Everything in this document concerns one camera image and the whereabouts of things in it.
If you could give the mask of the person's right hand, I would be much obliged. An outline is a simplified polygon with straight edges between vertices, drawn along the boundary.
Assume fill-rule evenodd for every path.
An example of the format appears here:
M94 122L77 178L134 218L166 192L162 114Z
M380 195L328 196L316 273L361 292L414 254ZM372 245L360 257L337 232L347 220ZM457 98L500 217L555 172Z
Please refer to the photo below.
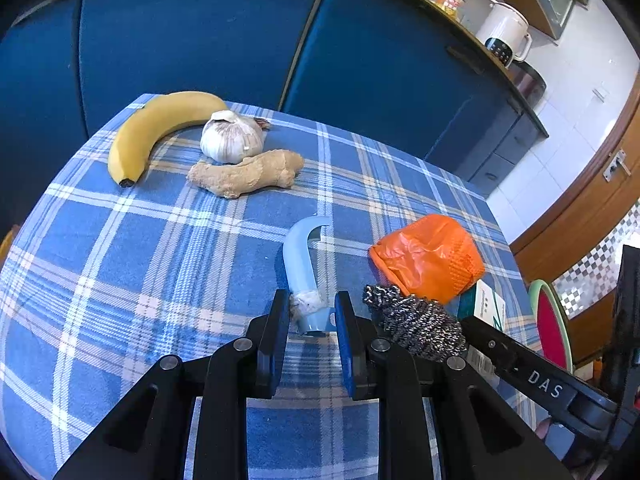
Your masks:
M542 420L535 429L535 434L537 435L537 437L541 438L541 440L544 440L547 437L551 424L552 424L552 419L550 417L547 417L544 420Z

